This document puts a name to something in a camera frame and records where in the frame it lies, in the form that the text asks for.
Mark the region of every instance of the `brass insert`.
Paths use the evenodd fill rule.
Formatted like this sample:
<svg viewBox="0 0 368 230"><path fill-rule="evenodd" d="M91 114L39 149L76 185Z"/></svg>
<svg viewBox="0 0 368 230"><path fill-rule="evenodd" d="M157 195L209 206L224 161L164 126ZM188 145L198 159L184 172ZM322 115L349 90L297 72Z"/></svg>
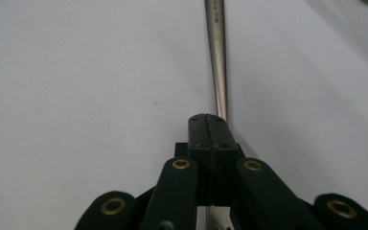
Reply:
<svg viewBox="0 0 368 230"><path fill-rule="evenodd" d="M172 166L178 170L185 170L190 167L190 162L187 160L176 160L172 162Z"/></svg>
<svg viewBox="0 0 368 230"><path fill-rule="evenodd" d="M110 216L121 213L124 211L125 207L127 207L127 202L124 199L121 197L114 197L103 203L101 211L103 214Z"/></svg>
<svg viewBox="0 0 368 230"><path fill-rule="evenodd" d="M327 206L334 213L346 219L353 219L357 216L357 211L349 204L340 200L332 199L327 202Z"/></svg>
<svg viewBox="0 0 368 230"><path fill-rule="evenodd" d="M262 169L262 165L255 160L248 160L244 162L244 167L251 171L259 171Z"/></svg>

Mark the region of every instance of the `silver rod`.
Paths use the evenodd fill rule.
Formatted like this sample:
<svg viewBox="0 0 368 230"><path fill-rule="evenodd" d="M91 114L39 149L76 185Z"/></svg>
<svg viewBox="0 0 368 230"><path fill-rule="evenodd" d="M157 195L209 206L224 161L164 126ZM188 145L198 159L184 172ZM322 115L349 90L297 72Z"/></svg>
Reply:
<svg viewBox="0 0 368 230"><path fill-rule="evenodd" d="M218 116L228 122L223 0L205 0L205 10Z"/></svg>

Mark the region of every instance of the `metal shaft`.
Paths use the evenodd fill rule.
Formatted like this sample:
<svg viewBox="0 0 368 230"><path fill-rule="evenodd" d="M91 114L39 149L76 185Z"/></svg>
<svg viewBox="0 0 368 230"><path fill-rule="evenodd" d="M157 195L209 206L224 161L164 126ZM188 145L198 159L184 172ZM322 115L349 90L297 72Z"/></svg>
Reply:
<svg viewBox="0 0 368 230"><path fill-rule="evenodd" d="M205 10L218 116L228 122L223 0L205 0Z"/></svg>

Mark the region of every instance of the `metal rod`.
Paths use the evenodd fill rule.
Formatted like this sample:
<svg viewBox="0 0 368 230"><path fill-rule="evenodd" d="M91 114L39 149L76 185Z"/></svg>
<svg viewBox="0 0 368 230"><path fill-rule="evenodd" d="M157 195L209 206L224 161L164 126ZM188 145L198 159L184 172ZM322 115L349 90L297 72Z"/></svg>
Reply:
<svg viewBox="0 0 368 230"><path fill-rule="evenodd" d="M205 10L218 116L228 122L223 0L205 0Z"/></svg>

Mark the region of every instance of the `white surface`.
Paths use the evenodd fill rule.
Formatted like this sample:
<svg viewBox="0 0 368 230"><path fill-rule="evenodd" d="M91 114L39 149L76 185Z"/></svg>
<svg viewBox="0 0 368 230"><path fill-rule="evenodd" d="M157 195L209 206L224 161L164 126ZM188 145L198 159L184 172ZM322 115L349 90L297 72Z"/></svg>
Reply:
<svg viewBox="0 0 368 230"><path fill-rule="evenodd" d="M368 6L227 1L230 123L300 197L368 209ZM152 187L214 112L203 1L0 1L0 229Z"/></svg>

